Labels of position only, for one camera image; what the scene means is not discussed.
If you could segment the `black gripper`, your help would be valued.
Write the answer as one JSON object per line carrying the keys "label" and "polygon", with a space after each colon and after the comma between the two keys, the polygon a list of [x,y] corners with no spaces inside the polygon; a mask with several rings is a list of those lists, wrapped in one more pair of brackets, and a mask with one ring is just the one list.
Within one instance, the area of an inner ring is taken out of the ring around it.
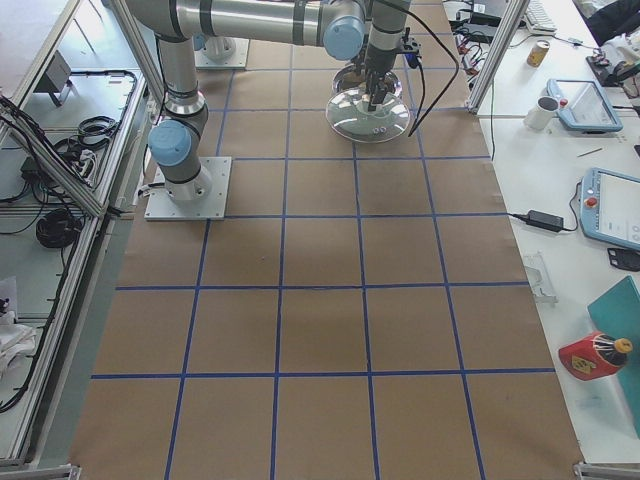
{"label": "black gripper", "polygon": [[386,83],[382,82],[393,69],[396,48],[383,50],[375,45],[366,47],[364,56],[365,83],[369,94],[369,111],[375,111],[386,97]]}

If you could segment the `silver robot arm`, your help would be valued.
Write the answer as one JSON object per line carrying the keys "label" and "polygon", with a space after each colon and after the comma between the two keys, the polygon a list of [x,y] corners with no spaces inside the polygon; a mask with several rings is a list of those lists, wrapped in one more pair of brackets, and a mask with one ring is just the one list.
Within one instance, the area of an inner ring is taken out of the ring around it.
{"label": "silver robot arm", "polygon": [[364,55],[365,94],[372,105],[391,94],[386,77],[401,53],[409,4],[402,1],[128,1],[154,32],[167,108],[190,116],[204,109],[193,38],[231,37],[322,47],[336,60]]}
{"label": "silver robot arm", "polygon": [[164,87],[164,117],[148,138],[153,160],[164,176],[168,195],[177,202],[195,201],[211,189],[211,176],[198,156],[208,107],[199,91],[193,42],[155,36]]}

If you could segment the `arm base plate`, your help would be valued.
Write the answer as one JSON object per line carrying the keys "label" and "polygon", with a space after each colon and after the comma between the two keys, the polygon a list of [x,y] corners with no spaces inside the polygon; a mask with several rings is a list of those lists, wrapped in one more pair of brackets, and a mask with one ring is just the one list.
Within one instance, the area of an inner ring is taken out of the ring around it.
{"label": "arm base plate", "polygon": [[197,69],[244,70],[250,41],[231,37],[196,36],[193,39]]}
{"label": "arm base plate", "polygon": [[226,211],[231,157],[200,157],[199,175],[184,184],[167,182],[160,169],[149,190],[144,218],[149,221],[223,220]]}

